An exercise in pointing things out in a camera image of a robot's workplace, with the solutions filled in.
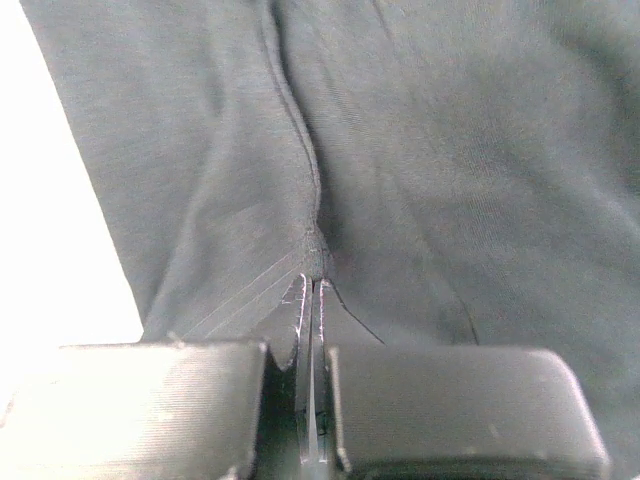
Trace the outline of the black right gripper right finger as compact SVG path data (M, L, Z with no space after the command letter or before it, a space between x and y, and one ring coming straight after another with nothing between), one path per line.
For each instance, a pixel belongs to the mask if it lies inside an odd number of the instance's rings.
M313 287L313 414L331 479L607 479L581 386L549 350L384 344Z

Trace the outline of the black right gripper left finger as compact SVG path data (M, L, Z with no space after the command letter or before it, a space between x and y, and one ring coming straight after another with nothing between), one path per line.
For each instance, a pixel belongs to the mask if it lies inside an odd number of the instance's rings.
M5 479L300 479L311 282L246 338L61 347L1 404Z

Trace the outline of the black printed t-shirt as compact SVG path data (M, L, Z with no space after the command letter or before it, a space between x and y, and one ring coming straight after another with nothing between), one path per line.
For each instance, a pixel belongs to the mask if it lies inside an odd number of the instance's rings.
M639 473L635 1L26 1L147 341L299 275L388 345L533 345Z

